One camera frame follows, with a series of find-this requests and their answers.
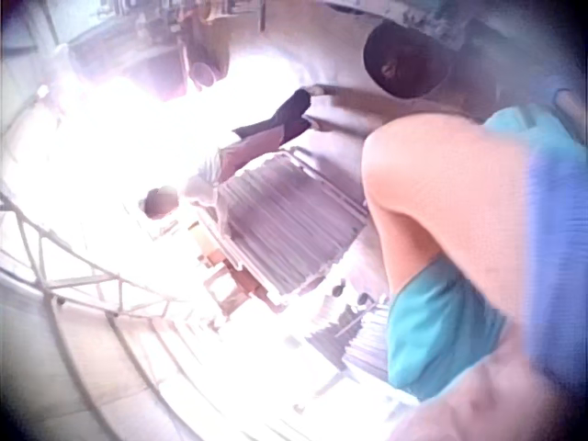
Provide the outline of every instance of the dark pants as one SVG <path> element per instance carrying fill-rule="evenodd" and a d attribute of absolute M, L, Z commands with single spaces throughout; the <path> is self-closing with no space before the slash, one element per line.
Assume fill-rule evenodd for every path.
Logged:
<path fill-rule="evenodd" d="M 257 122 L 251 126 L 240 127 L 233 131 L 241 139 L 244 139 L 261 131 L 284 126 L 284 139 L 282 140 L 282 144 L 285 144 L 310 128 L 311 124 L 309 121 L 302 117 L 310 106 L 311 95 L 306 90 L 299 89 L 279 107 L 272 118 Z"/>

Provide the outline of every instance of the man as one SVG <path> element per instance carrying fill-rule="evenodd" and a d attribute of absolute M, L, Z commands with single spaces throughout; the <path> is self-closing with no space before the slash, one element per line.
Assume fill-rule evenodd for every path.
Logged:
<path fill-rule="evenodd" d="M 550 96 L 585 128 L 569 91 Z M 585 146 L 543 107 L 485 127 L 415 115 L 367 139 L 362 174 L 394 295 L 390 384 L 426 401 L 392 439 L 554 439 L 586 399 Z"/>
<path fill-rule="evenodd" d="M 180 200 L 201 207 L 214 207 L 220 233 L 230 236 L 226 201 L 219 197 L 218 186 L 231 178 L 253 159 L 276 152 L 281 145 L 308 129 L 319 130 L 318 122 L 304 115 L 312 96 L 325 95 L 318 85 L 297 90 L 266 121 L 241 127 L 232 132 L 234 143 L 218 148 L 202 161 L 197 172 L 180 188 L 154 188 L 140 204 L 150 219 L 161 219 L 179 207 Z"/>

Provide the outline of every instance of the turquoise shorts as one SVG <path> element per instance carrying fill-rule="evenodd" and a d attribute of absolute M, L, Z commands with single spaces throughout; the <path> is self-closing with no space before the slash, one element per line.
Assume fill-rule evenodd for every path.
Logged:
<path fill-rule="evenodd" d="M 484 126 L 513 135 L 539 154 L 586 161 L 586 149 L 539 106 L 510 107 Z M 419 400 L 436 396 L 498 345 L 505 317 L 441 254 L 390 307 L 389 383 Z"/>

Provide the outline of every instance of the blue garment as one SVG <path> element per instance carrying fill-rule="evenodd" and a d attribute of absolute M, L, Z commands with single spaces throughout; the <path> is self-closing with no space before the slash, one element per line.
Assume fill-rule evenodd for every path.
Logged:
<path fill-rule="evenodd" d="M 529 170 L 529 354 L 570 390 L 586 388 L 588 175 L 586 148 L 539 106 L 485 123 L 534 150 Z M 388 322 L 389 383 L 434 397 L 494 350 L 505 318 L 444 255 L 398 294 Z"/>
<path fill-rule="evenodd" d="M 388 377 L 434 397 L 496 347 L 505 318 L 441 254 L 396 297 L 388 318 Z"/>

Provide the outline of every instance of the handrail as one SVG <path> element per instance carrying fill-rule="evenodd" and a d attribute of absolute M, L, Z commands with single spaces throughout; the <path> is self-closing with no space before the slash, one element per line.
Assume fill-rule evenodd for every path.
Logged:
<path fill-rule="evenodd" d="M 29 282 L 29 281 L 23 279 L 22 277 L 19 277 L 18 275 L 15 275 L 15 274 L 12 274 L 10 271 L 2 268 L 3 273 L 12 277 L 13 279 L 18 281 L 19 283 L 25 283 L 26 285 L 29 285 L 32 288 L 37 288 L 40 290 L 40 292 L 43 295 L 55 297 L 58 300 L 60 300 L 61 302 L 70 301 L 71 303 L 83 305 L 83 306 L 86 306 L 86 307 L 89 307 L 89 308 L 92 308 L 95 310 L 110 312 L 115 316 L 116 315 L 127 315 L 130 317 L 136 317 L 136 318 L 152 318 L 153 315 L 137 314 L 137 313 L 135 313 L 135 311 L 140 310 L 140 309 L 144 309 L 144 308 L 148 308 L 150 306 L 157 305 L 159 303 L 165 303 L 164 313 L 161 314 L 162 316 L 165 316 L 167 311 L 169 310 L 171 303 L 187 303 L 187 304 L 189 304 L 189 300 L 175 299 L 173 297 L 165 295 L 159 291 L 156 291 L 156 290 L 151 289 L 147 286 L 144 286 L 142 284 L 139 284 L 137 282 L 129 280 L 129 279 L 121 276 L 119 273 L 116 273 L 114 271 L 110 271 L 110 270 L 104 268 L 103 266 L 92 262 L 90 259 L 78 254 L 76 251 L 74 251 L 72 249 L 71 246 L 69 246 L 67 243 L 64 243 L 55 234 L 55 232 L 45 230 L 44 228 L 42 228 L 41 226 L 39 226 L 38 224 L 33 222 L 10 199 L 10 197 L 7 196 L 2 191 L 0 191 L 0 202 L 2 202 L 2 211 L 12 211 L 17 216 L 17 226 L 18 226 L 18 231 L 20 233 L 20 239 L 22 241 L 22 244 L 25 248 L 25 252 L 27 254 L 29 268 L 32 270 L 32 272 L 35 276 L 35 281 Z M 32 250 L 30 247 L 30 242 L 29 242 L 27 234 L 25 232 L 25 224 L 30 226 L 39 235 L 39 251 L 40 251 L 39 252 L 39 259 L 36 259 L 32 253 Z M 44 253 L 42 252 L 43 240 L 48 240 L 48 241 L 52 242 L 53 244 L 57 245 L 59 248 L 64 250 L 64 252 L 68 253 L 72 257 L 76 258 L 77 260 L 79 260 L 81 262 L 84 262 L 85 264 L 87 264 L 91 268 L 98 270 L 104 274 L 97 274 L 97 275 L 92 275 L 92 276 L 87 276 L 87 277 L 71 277 L 71 278 L 65 278 L 65 279 L 59 279 L 59 280 L 48 280 L 45 275 L 45 271 L 44 271 L 45 262 L 44 262 Z M 85 285 L 99 286 L 101 283 L 105 283 L 105 282 L 112 281 L 112 280 L 117 280 L 119 283 L 119 305 L 115 308 L 113 308 L 111 304 L 108 304 L 105 301 L 98 299 L 98 298 L 91 298 L 92 301 L 84 301 L 84 300 L 79 300 L 79 299 L 69 297 L 69 296 L 64 295 L 62 293 L 57 293 L 54 291 L 55 289 L 59 289 L 59 288 L 77 288 L 77 287 L 81 287 L 81 286 L 85 286 Z M 135 305 L 132 307 L 125 308 L 124 307 L 124 305 L 125 305 L 124 289 L 123 289 L 124 285 L 129 285 L 134 288 L 140 289 L 140 290 L 144 291 L 145 293 L 153 294 L 153 295 L 159 297 L 160 299 L 151 300 L 147 303 L 143 303 L 140 305 Z M 78 290 L 78 292 L 81 294 L 85 294 L 83 291 L 80 291 L 80 290 Z"/>

